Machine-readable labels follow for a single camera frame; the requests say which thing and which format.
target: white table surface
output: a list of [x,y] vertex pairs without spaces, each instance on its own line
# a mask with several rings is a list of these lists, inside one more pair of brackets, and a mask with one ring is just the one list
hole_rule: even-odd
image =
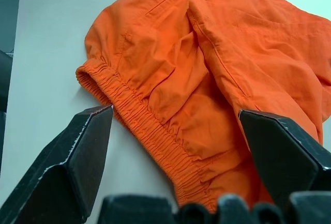
[[[84,37],[115,0],[20,0],[3,162],[0,205],[36,156],[72,117],[98,102],[80,88],[75,70],[86,61]],[[172,186],[138,141],[113,121],[106,166],[87,223],[95,223],[110,193],[167,197]]]

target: orange shorts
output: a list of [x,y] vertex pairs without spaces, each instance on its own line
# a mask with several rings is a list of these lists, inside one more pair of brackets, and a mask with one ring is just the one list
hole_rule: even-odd
[[330,41],[328,20],[285,0],[117,0],[88,31],[88,60],[76,73],[114,104],[179,204],[214,211],[224,193],[249,205],[269,199],[241,108],[290,117],[322,143]]

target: gathered fabric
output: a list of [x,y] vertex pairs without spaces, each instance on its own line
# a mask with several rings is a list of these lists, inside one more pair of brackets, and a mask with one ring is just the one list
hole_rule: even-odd
[[117,0],[88,31],[87,61],[76,75],[114,105],[180,205],[215,211],[225,193],[251,206],[271,201],[240,109],[289,117],[322,144],[330,41],[327,19],[285,0]]

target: wrinkled cloth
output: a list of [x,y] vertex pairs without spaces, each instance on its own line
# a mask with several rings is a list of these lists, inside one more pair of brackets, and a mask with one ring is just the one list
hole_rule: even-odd
[[76,74],[114,104],[180,205],[215,211],[224,193],[270,201],[240,109],[287,116],[322,144],[330,41],[327,19],[285,0],[117,0],[88,31]]

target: elastic cuff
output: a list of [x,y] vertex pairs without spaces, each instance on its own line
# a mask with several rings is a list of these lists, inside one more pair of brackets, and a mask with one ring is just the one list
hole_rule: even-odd
[[215,211],[207,185],[200,181],[199,167],[143,105],[134,92],[106,63],[89,59],[76,71],[79,83],[102,104],[112,103],[131,130],[175,186],[179,205],[203,204]]

